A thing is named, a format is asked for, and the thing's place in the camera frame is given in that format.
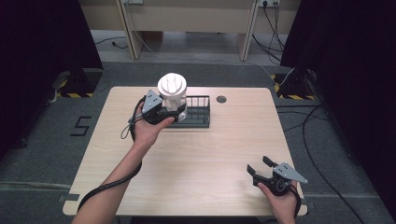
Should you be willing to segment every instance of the power strip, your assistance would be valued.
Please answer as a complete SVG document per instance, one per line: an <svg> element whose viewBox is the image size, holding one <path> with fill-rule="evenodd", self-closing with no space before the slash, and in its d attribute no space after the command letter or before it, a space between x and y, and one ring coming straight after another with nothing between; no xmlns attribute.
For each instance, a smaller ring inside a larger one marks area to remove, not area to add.
<svg viewBox="0 0 396 224"><path fill-rule="evenodd" d="M267 2L267 7L275 7L275 4L279 6L280 0L260 0L259 7L263 7L264 1Z"/></svg>

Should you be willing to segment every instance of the black curtain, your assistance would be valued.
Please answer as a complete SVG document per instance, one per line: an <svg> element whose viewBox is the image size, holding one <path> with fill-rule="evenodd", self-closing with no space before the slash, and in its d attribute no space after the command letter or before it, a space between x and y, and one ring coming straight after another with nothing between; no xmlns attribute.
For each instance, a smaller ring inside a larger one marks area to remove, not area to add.
<svg viewBox="0 0 396 224"><path fill-rule="evenodd" d="M394 219L395 12L393 0L303 0L281 62L298 73L317 73L318 89L348 150Z"/></svg>
<svg viewBox="0 0 396 224"><path fill-rule="evenodd" d="M103 69L78 0L0 2L0 159L24 137L63 71Z"/></svg>

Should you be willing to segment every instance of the wooden table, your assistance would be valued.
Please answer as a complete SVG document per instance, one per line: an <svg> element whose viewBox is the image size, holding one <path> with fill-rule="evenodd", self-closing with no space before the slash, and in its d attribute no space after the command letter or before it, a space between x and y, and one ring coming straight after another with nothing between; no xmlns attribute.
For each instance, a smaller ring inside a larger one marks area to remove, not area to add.
<svg viewBox="0 0 396 224"><path fill-rule="evenodd" d="M120 139L120 133L149 89L111 90L70 189L79 198L66 201L65 214L75 215L83 196L99 186L129 150L132 139ZM163 130L132 179L117 215L272 215L268 201L253 187L247 172L250 164L261 175L271 176L263 155L293 166L269 90L188 87L187 94L210 96L210 127ZM226 103L216 101L220 95L227 98ZM300 186L298 190L303 198ZM303 205L299 215L306 212Z"/></svg>

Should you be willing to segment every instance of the human hand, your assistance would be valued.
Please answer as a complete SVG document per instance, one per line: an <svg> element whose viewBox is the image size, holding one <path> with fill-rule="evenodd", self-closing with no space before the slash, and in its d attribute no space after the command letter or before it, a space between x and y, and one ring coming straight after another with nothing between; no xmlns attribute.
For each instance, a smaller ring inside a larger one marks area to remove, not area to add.
<svg viewBox="0 0 396 224"><path fill-rule="evenodd" d="M136 114L142 113L143 104L141 103L136 110ZM164 119L161 123L152 125L147 123L144 119L139 119L134 126L134 145L149 149L154 145L160 131L170 125L175 119Z"/></svg>
<svg viewBox="0 0 396 224"><path fill-rule="evenodd" d="M291 184L297 188L297 182L291 181ZM294 224L294 212L296 209L297 199L290 191L284 196L275 196L263 183L257 185L259 189L268 198L271 209L279 224Z"/></svg>

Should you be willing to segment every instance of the white cup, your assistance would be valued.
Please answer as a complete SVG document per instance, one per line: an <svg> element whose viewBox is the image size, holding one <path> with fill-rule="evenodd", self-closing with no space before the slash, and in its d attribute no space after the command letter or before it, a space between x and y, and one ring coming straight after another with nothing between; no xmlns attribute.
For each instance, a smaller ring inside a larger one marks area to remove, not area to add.
<svg viewBox="0 0 396 224"><path fill-rule="evenodd" d="M177 111L181 105L186 105L185 110L178 116L178 121L184 120L187 116L186 79L179 74L168 73L158 82L158 91L168 111Z"/></svg>

